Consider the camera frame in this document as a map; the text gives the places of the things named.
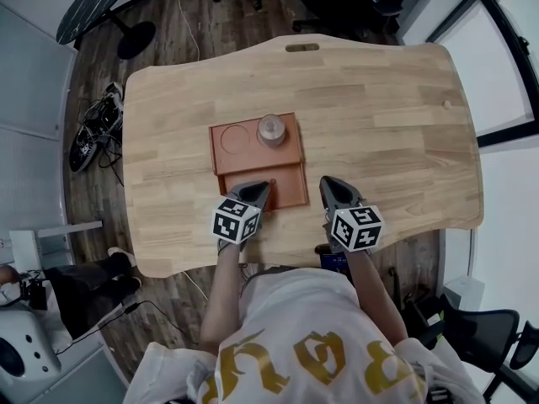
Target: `wooden floor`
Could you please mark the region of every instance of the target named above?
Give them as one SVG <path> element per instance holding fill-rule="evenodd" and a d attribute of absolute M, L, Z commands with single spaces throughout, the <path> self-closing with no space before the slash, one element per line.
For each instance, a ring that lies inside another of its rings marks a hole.
<path fill-rule="evenodd" d="M 221 0 L 220 3 L 181 0 L 185 17 L 200 47 L 200 59 L 238 51 L 279 35 L 292 35 L 293 19 L 311 18 L 299 0 L 262 1 L 263 9 L 255 12 L 253 0 Z M 121 61 L 116 56 L 115 47 L 121 32 L 110 21 L 102 23 L 83 38 L 66 111 L 64 186 L 67 217 L 74 223 L 102 220 L 104 227 L 72 237 L 73 251 L 79 263 L 106 257 L 108 247 L 119 246 L 132 251 L 132 245 L 124 190 L 112 170 L 99 168 L 97 159 L 82 173 L 73 174 L 68 169 L 67 154 L 77 131 L 77 118 L 82 116 L 91 101 L 101 96 L 109 82 L 125 85 L 133 72 L 146 66 L 181 64 L 197 58 L 178 0 L 144 0 L 120 13 L 119 17 L 129 25 L 150 20 L 157 26 L 157 35 L 144 52 L 130 61 Z M 366 41 L 395 43 L 389 35 L 369 34 Z M 123 178 L 121 161 L 115 167 Z M 438 232 L 399 242 L 377 253 L 374 258 L 384 278 L 390 266 L 398 267 L 403 293 L 413 290 L 417 283 L 425 283 L 432 288 L 438 269 Z M 258 265 L 252 265 L 243 272 L 248 275 L 258 268 Z M 190 270 L 189 276 L 209 294 L 213 268 Z M 164 316 L 147 303 L 112 322 L 103 334 L 128 380 L 151 341 L 171 348 L 192 347 L 205 309 L 204 297 L 184 274 L 168 279 L 143 278 L 143 289 L 133 300 L 154 301 L 186 335 L 171 327 Z"/>

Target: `pants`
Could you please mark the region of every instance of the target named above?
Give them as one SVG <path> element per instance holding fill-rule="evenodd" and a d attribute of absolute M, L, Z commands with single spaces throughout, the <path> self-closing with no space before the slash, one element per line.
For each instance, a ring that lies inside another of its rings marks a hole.
<path fill-rule="evenodd" d="M 80 266 L 46 269 L 55 292 L 61 320 L 73 339 L 79 338 L 140 287 L 128 274 L 131 264 L 123 253 Z"/>

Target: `gold lettering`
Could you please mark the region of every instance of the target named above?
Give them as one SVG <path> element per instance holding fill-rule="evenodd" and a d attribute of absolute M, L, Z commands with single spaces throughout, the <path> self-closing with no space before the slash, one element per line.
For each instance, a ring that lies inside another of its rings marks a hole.
<path fill-rule="evenodd" d="M 219 357 L 221 358 L 221 381 L 223 390 L 223 401 L 236 388 L 238 378 L 244 375 L 236 366 L 236 356 L 239 354 L 248 354 L 253 356 L 259 363 L 259 372 L 262 379 L 262 386 L 275 394 L 279 394 L 283 388 L 288 385 L 290 377 L 283 377 L 275 372 L 275 368 L 271 362 L 268 351 L 257 343 L 251 343 L 264 329 L 253 335 L 249 335 L 242 341 L 228 346 L 221 350 Z"/>
<path fill-rule="evenodd" d="M 307 349 L 307 341 L 309 340 L 320 343 L 314 348 L 316 358 Z M 333 373 L 323 366 L 328 362 L 328 350 L 331 351 L 335 358 L 336 368 Z M 334 332 L 330 332 L 325 336 L 311 332 L 299 343 L 294 344 L 294 351 L 302 367 L 325 385 L 329 385 L 346 365 L 343 340 Z"/>
<path fill-rule="evenodd" d="M 208 384 L 208 391 L 202 396 L 202 404 L 209 404 L 214 398 L 218 398 L 216 378 L 214 376 L 209 377 L 206 381 Z"/>
<path fill-rule="evenodd" d="M 365 382 L 369 386 L 369 389 L 371 389 L 371 392 L 378 395 L 386 389 L 393 387 L 399 381 L 413 376 L 414 392 L 410 395 L 410 398 L 413 399 L 421 396 L 425 389 L 423 379 L 416 375 L 409 365 L 393 351 L 386 351 L 382 345 L 382 341 L 373 341 L 367 345 L 367 352 L 372 357 L 372 362 L 365 370 Z M 393 379 L 388 379 L 382 368 L 383 362 L 389 358 L 394 358 L 393 362 L 397 365 L 397 373 Z"/>

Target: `shoe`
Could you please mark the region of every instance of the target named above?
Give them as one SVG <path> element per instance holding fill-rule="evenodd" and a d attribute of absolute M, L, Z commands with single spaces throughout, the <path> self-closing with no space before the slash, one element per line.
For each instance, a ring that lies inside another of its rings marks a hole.
<path fill-rule="evenodd" d="M 119 247 L 111 247 L 107 250 L 107 253 L 109 254 L 109 257 L 112 256 L 114 253 L 125 254 L 127 258 L 129 259 L 129 263 L 131 264 L 131 267 L 134 268 L 136 266 L 135 255 L 131 254 L 130 252 L 127 252 L 126 250 L 122 250 Z"/>
<path fill-rule="evenodd" d="M 119 277 L 116 281 L 122 286 L 122 289 L 125 291 L 125 296 L 134 295 L 137 290 L 142 287 L 142 281 L 138 277 Z"/>

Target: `black table top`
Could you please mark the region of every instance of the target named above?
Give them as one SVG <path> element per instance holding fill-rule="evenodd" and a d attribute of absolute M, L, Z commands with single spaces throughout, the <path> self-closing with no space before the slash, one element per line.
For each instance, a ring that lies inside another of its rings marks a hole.
<path fill-rule="evenodd" d="M 56 32 L 56 42 L 65 45 L 95 22 L 117 0 L 75 0 L 69 7 Z"/>

